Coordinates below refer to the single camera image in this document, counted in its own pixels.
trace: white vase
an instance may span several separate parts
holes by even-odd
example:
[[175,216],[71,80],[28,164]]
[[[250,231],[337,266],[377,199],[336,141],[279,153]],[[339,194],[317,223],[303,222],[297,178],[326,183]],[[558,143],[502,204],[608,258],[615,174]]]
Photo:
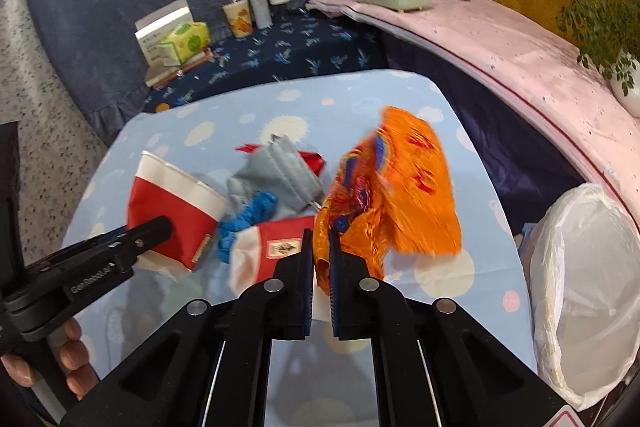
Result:
[[629,89],[625,96],[622,90],[622,82],[615,76],[611,77],[610,84],[613,94],[618,99],[622,107],[624,107],[631,116],[640,118],[640,63],[634,60],[636,64],[635,70],[632,70],[632,76],[634,79],[633,89]]

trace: finger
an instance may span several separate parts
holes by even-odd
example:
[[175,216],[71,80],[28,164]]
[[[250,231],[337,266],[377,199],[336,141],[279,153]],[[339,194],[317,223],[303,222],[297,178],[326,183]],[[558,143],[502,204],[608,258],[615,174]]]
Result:
[[12,380],[23,387],[33,387],[36,376],[31,366],[17,355],[3,355],[2,365]]
[[65,335],[69,340],[79,341],[80,337],[82,337],[82,328],[80,327],[80,324],[78,324],[78,321],[75,320],[75,318],[71,317],[67,322],[65,322],[64,328]]
[[60,362],[73,371],[89,363],[89,351],[82,341],[66,341],[60,347]]
[[98,384],[98,377],[96,377],[93,367],[83,365],[69,373],[69,376],[66,377],[66,384],[72,393],[83,397]]

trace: polka dot tablecloth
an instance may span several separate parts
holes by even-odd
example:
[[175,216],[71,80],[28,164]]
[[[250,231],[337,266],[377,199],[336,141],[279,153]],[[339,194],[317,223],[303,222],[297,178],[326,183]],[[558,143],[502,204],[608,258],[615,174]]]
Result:
[[[98,168],[65,244],[124,224],[143,150],[226,194],[226,179],[246,158],[236,146],[287,134],[301,149],[324,156],[321,180],[328,188],[341,156],[377,126],[385,105],[411,111],[437,132],[463,237],[463,250],[455,257],[390,253],[385,280],[413,299],[455,298],[534,368],[527,288],[505,215],[458,118],[438,87],[418,74],[374,70],[326,76],[322,82],[265,84],[157,115],[141,114],[127,124]],[[107,374],[190,299],[233,298],[227,277],[228,265],[212,252],[181,283],[137,270],[79,315],[98,374]],[[319,316],[316,309],[314,316]],[[338,342],[328,322],[315,320],[306,342],[276,342],[271,357],[267,427],[378,425],[368,341]]]

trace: pink tablecloth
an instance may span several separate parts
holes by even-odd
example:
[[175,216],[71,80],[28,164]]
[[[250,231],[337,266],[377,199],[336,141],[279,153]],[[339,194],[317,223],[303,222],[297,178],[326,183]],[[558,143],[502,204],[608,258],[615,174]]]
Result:
[[640,223],[640,127],[576,47],[491,0],[433,0],[422,12],[356,0],[311,0],[424,47],[474,77],[561,150],[578,172],[605,187]]

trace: gray pouch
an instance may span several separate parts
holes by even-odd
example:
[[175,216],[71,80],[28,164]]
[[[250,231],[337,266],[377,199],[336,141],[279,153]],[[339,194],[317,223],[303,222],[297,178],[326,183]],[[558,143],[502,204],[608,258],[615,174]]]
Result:
[[278,198],[273,220],[297,216],[314,201],[322,187],[320,180],[300,156],[287,136],[273,136],[271,142],[249,155],[244,166],[226,182],[236,214],[261,190]]

